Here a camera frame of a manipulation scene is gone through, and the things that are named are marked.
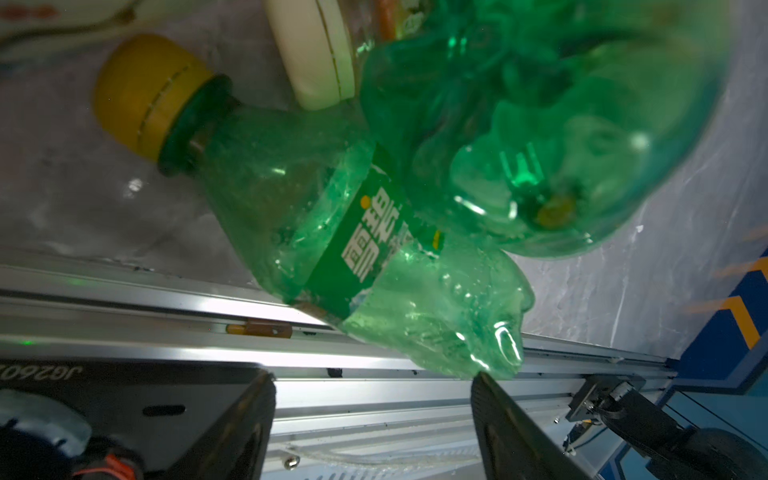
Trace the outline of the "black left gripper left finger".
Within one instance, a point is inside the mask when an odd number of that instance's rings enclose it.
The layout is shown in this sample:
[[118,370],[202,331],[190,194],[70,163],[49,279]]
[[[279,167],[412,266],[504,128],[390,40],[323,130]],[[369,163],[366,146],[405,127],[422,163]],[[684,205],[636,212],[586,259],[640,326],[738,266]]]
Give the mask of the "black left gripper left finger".
[[237,400],[162,477],[259,479],[275,412],[274,377],[259,370]]

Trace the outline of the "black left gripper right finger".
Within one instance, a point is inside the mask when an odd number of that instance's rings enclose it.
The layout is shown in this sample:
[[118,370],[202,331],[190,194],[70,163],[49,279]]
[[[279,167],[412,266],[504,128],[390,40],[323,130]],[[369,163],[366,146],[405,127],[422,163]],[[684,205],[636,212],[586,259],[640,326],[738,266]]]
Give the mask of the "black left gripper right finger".
[[587,477],[488,374],[473,379],[470,403],[488,479]]

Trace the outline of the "green soda bottle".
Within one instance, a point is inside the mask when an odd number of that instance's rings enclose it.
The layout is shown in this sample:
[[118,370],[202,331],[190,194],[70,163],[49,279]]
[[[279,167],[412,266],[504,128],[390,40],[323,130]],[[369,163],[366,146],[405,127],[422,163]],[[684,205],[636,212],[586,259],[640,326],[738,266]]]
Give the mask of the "green soda bottle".
[[143,34],[105,62],[93,108],[161,173],[196,182],[258,285],[286,305],[444,375],[521,369],[535,302],[523,272],[419,218],[352,105],[249,105],[227,76]]
[[576,255],[685,162],[731,38],[726,1],[434,1],[371,51],[360,100],[423,219]]

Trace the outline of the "brown label bottle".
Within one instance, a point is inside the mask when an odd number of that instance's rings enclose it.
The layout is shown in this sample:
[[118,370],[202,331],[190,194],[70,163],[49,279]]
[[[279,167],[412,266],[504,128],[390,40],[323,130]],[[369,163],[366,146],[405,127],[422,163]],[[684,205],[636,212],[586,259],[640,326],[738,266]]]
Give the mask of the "brown label bottle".
[[317,111],[355,97],[370,50],[414,34],[435,3],[277,0],[263,6],[298,104]]

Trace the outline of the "clear bottle white label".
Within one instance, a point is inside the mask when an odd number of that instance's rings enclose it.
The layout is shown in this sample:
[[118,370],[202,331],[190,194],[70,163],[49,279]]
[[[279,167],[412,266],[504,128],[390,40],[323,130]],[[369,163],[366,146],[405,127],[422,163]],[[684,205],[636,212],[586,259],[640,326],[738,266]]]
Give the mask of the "clear bottle white label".
[[1,63],[15,65],[55,56],[181,17],[203,1],[3,1]]

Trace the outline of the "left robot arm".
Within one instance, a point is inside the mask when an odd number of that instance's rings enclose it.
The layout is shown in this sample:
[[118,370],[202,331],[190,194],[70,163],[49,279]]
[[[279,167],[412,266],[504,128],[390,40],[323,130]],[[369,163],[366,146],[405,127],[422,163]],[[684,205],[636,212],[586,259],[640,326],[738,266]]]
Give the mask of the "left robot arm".
[[[258,479],[276,411],[276,386],[259,370],[237,400],[168,469],[164,479]],[[488,479],[583,479],[569,460],[489,375],[471,386],[471,408]],[[141,479],[141,459],[93,443],[88,422],[46,396],[1,393],[4,479]]]

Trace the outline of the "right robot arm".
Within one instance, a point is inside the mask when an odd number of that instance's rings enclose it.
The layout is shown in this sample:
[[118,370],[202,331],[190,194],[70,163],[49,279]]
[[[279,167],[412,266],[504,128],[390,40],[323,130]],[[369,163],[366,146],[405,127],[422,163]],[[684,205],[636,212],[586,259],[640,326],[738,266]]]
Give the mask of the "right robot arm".
[[765,479],[767,458],[721,429],[682,427],[634,389],[611,393],[594,412],[641,456],[657,479]]

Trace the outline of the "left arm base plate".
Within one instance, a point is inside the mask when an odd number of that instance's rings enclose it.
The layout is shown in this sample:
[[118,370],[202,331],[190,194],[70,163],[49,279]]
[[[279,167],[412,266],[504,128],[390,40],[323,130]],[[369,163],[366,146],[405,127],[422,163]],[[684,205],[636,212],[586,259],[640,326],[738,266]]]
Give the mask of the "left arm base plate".
[[256,364],[76,358],[1,358],[1,393],[50,397],[86,420],[93,443],[109,442],[141,459],[141,479],[164,479],[237,400]]

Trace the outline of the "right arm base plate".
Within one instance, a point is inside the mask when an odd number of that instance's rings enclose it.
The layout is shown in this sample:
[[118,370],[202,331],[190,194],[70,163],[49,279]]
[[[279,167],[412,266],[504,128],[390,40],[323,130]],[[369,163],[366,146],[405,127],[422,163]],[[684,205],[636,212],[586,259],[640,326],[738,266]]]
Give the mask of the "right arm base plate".
[[640,390],[646,383],[645,378],[637,375],[589,375],[572,397],[565,419],[569,422],[594,419],[595,409],[617,388],[624,385],[625,390]]

